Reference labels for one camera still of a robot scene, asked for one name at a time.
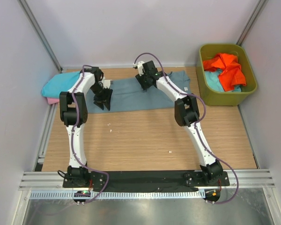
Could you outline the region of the grey blue t shirt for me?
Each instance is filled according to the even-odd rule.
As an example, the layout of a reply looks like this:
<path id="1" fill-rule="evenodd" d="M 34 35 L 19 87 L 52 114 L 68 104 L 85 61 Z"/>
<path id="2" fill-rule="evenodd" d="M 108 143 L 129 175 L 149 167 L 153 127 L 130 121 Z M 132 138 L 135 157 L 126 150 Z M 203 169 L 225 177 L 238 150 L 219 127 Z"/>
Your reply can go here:
<path id="1" fill-rule="evenodd" d="M 88 113 L 115 113 L 139 110 L 173 108 L 174 102 L 154 86 L 143 90 L 136 78 L 113 81 L 110 88 L 111 109 L 101 109 L 94 104 L 94 93 L 89 90 L 86 96 Z"/>

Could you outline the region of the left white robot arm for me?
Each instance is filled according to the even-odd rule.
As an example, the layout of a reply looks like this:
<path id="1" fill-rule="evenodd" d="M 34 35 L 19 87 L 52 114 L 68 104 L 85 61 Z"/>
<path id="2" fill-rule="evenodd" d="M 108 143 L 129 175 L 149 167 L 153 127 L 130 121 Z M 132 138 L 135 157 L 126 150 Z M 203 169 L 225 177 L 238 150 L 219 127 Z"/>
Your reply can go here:
<path id="1" fill-rule="evenodd" d="M 111 109 L 113 90 L 104 84 L 104 73 L 98 67 L 82 66 L 78 80 L 68 91 L 59 95 L 60 119 L 66 126 L 70 159 L 67 172 L 58 171 L 64 188 L 86 188 L 91 184 L 84 151 L 84 128 L 88 119 L 86 94 L 91 90 L 94 104 L 100 109 Z"/>

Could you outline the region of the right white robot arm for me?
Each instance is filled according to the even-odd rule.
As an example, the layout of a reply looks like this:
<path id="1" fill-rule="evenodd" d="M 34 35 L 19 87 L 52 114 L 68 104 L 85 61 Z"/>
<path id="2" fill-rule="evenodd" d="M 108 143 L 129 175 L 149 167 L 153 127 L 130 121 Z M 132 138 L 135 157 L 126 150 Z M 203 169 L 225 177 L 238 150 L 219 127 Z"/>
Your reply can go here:
<path id="1" fill-rule="evenodd" d="M 198 154 L 203 183 L 208 186 L 219 185 L 223 168 L 209 149 L 202 132 L 196 97 L 181 90 L 163 71 L 158 71 L 153 61 L 139 61 L 133 67 L 138 70 L 135 77 L 144 90 L 154 86 L 174 102 L 175 121 L 188 133 Z"/>

